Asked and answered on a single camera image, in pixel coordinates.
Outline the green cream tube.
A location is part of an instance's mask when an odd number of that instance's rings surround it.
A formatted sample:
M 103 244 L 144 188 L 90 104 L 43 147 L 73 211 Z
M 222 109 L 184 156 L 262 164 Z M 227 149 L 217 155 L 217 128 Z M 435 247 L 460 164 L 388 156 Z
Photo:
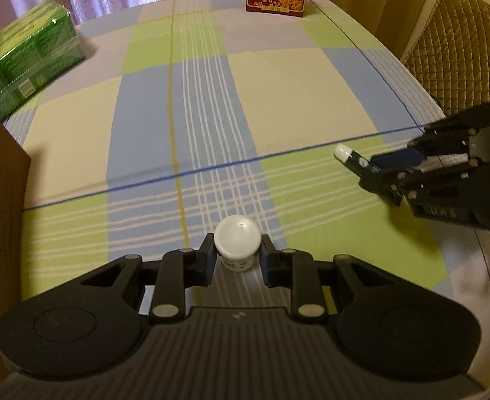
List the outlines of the green cream tube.
M 347 145 L 339 144 L 334 149 L 335 159 L 358 176 L 369 170 L 369 161 Z

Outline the white pill bottle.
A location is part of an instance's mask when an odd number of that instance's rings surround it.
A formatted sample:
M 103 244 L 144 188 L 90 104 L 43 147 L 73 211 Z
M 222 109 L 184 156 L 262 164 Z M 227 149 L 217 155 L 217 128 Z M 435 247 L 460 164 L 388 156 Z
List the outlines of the white pill bottle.
M 231 215 L 222 219 L 215 228 L 214 244 L 227 269 L 244 272 L 253 265 L 259 251 L 261 231 L 249 217 Z

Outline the quilted chair cushion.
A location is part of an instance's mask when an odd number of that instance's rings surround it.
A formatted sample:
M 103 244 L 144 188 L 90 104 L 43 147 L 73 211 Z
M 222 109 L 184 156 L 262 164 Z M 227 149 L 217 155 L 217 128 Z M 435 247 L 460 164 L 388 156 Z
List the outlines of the quilted chair cushion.
M 438 0 L 404 65 L 448 116 L 490 102 L 490 5 Z

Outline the plaid tablecloth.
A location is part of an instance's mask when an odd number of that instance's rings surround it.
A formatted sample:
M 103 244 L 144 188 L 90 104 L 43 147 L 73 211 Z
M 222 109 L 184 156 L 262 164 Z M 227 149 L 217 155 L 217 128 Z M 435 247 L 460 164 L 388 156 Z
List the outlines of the plaid tablecloth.
M 484 232 L 413 217 L 334 159 L 373 155 L 437 103 L 328 0 L 301 18 L 166 0 L 78 27 L 92 54 L 7 121 L 30 154 L 22 291 L 118 256 L 195 247 L 245 214 L 281 247 L 349 253 L 461 302 L 490 296 Z

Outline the green tissue multipack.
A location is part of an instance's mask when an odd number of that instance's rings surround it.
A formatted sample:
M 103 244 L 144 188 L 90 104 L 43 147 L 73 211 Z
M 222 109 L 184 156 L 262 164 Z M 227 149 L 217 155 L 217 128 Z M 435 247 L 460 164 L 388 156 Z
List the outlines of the green tissue multipack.
M 45 0 L 0 30 L 0 120 L 85 58 L 63 5 Z

